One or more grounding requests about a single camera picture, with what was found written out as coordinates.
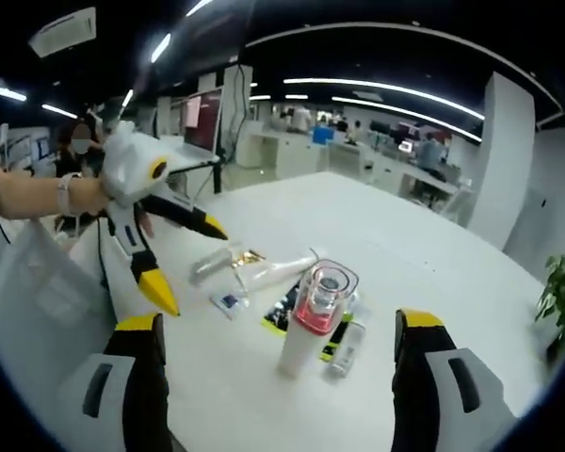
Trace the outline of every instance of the ceiling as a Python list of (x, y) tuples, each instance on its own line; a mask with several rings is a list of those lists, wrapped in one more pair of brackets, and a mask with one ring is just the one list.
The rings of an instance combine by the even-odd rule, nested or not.
[[(10, 88), (29, 96), (26, 105), (0, 101), (1, 111), (11, 122), (42, 122), (55, 116), (37, 112), (44, 102), (79, 112), (85, 102), (122, 97), (140, 74), (147, 74), (144, 70), (153, 48), (196, 1), (153, 0), (134, 8), (105, 0), (46, 0), (17, 2), (16, 6), (0, 3), (0, 18), (8, 17), (0, 31), (1, 37), (8, 35), (8, 39), (0, 39), (0, 75)], [(259, 83), (255, 94), (276, 98), (290, 92), (305, 93), (330, 102), (332, 95), (355, 97), (355, 88), (288, 87), (283, 79), (351, 78), (419, 89), (480, 112), (486, 83), (492, 72), (498, 71), (534, 95), (540, 121), (556, 114), (559, 106), (526, 77), (469, 46), (418, 31), (440, 30), (481, 45), (526, 73), (534, 73), (534, 80), (564, 102), (565, 90), (558, 83), (557, 72), (564, 60), (559, 58), (561, 47), (557, 46), (565, 40), (565, 10), (556, 2), (553, 6), (532, 8), (525, 2), (511, 2), (509, 8), (507, 2), (498, 0), (255, 0), (246, 43), (322, 24), (368, 21), (418, 26), (412, 31), (350, 27), (294, 34), (245, 49), (241, 61), (254, 68), (253, 80)], [(97, 10), (96, 40), (44, 60), (26, 44), (42, 26), (87, 7)], [(168, 63), (166, 56), (159, 64)], [(476, 125), (468, 115), (430, 101), (392, 92), (383, 92), (381, 97), (385, 104), (462, 128)]]

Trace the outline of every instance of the ceiling light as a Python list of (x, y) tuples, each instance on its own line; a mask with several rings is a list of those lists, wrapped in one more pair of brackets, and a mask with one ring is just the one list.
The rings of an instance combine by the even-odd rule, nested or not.
[(10, 99), (14, 99), (15, 101), (19, 102), (25, 102), (27, 100), (27, 96), (25, 96), (24, 94), (11, 91), (8, 88), (0, 88), (0, 96), (9, 97)]
[(157, 47), (153, 50), (153, 54), (151, 55), (151, 62), (155, 63), (156, 60), (161, 57), (161, 54), (163, 54), (163, 51), (166, 50), (168, 48), (168, 46), (170, 45), (170, 40), (171, 40), (171, 33), (168, 33), (166, 35), (166, 37), (159, 43), (159, 45), (157, 45)]
[(69, 116), (70, 118), (73, 118), (74, 120), (77, 119), (77, 116), (75, 116), (73, 113), (70, 113), (69, 111), (61, 110), (60, 108), (56, 108), (55, 106), (43, 104), (41, 107), (44, 110), (54, 111), (55, 113), (58, 113), (59, 115)]
[(422, 97), (425, 99), (429, 99), (434, 102), (439, 102), (440, 104), (448, 105), (457, 110), (464, 111), (471, 116), (478, 118), (479, 120), (485, 120), (485, 117), (477, 113), (476, 111), (467, 108), (466, 106), (462, 106), (459, 104), (455, 104), (454, 102), (447, 101), (441, 97), (433, 96), (432, 94), (427, 94), (426, 92), (417, 91), (416, 89), (408, 89), (403, 87), (397, 87), (394, 85), (387, 85), (385, 83), (376, 83), (376, 82), (363, 82), (361, 80), (346, 80), (342, 78), (288, 78), (284, 80), (285, 84), (300, 84), (300, 83), (329, 83), (329, 84), (337, 84), (337, 85), (355, 85), (358, 87), (370, 87), (370, 88), (379, 88), (379, 89), (389, 89), (391, 91), (400, 91), (406, 94), (411, 94), (413, 96)]
[(130, 103), (130, 99), (132, 99), (133, 95), (134, 95), (134, 90), (130, 89), (128, 93), (125, 95), (125, 99), (123, 99), (123, 104), (121, 104), (121, 106), (126, 108)]
[(385, 105), (385, 104), (377, 104), (375, 102), (361, 101), (359, 99), (348, 99), (348, 98), (345, 98), (345, 97), (333, 97), (332, 99), (336, 102), (345, 102), (347, 104), (373, 106), (373, 107), (376, 107), (376, 108), (382, 108), (382, 109), (385, 109), (385, 110), (391, 110), (391, 111), (395, 111), (397, 113), (402, 113), (404, 115), (414, 116), (415, 118), (420, 118), (421, 120), (425, 120), (425, 121), (433, 122), (435, 124), (439, 124), (442, 127), (445, 127), (446, 129), (453, 130), (454, 132), (457, 132), (461, 135), (464, 135), (464, 136), (466, 136), (470, 139), (474, 139), (475, 141), (481, 142), (480, 137), (473, 135), (473, 134), (470, 134), (466, 130), (459, 129), (459, 127), (448, 124), (447, 122), (436, 120), (435, 118), (431, 118), (430, 116), (421, 115), (420, 113), (415, 113), (415, 112), (410, 111), (410, 110), (405, 110), (404, 108), (398, 108), (396, 106)]
[(195, 6), (186, 14), (186, 17), (192, 16), (195, 12), (197, 12), (199, 9), (203, 8), (205, 5), (210, 4), (212, 1), (213, 1), (213, 0), (201, 0), (197, 5), (195, 5)]

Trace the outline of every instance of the table surface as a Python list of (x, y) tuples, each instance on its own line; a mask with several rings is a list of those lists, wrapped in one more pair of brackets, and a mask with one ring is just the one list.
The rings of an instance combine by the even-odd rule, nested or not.
[[(274, 262), (316, 247), (352, 268), (371, 316), (346, 379), (323, 379), (323, 363), (286, 379), (275, 370), (283, 338), (260, 319), (293, 281), (258, 293), (228, 320), (207, 300), (215, 286), (186, 283), (192, 263), (222, 242), (154, 218), (149, 241), (182, 312), (165, 323), (169, 428), (188, 450), (389, 450), (400, 307), (440, 317), (457, 347), (473, 350), (503, 381), (514, 414), (541, 388), (530, 332), (541, 284), (454, 223), (327, 172), (224, 193), (204, 207), (231, 238)], [(133, 279), (125, 283), (134, 289)]]

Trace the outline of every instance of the wristwatch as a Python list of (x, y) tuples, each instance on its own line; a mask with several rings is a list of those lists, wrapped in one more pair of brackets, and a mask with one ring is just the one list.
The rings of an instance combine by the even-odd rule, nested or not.
[(58, 210), (60, 210), (61, 214), (65, 217), (77, 217), (79, 215), (72, 211), (72, 205), (69, 198), (69, 183), (73, 177), (81, 178), (82, 174), (79, 172), (70, 172), (69, 174), (65, 174), (58, 181), (56, 202), (58, 203)]

